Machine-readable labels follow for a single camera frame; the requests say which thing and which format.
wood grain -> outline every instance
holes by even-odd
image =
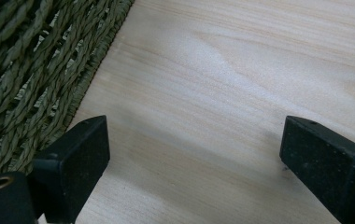
[[[78,223],[337,223],[278,152],[287,115],[355,141],[355,1],[136,0],[73,124],[103,114]]]

wooden floor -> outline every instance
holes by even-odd
[[[73,124],[98,115],[78,223],[337,223],[278,152],[287,115],[355,141],[355,1],[136,0]]]

wicker basket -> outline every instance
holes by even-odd
[[[59,138],[134,0],[0,0],[0,173]]]

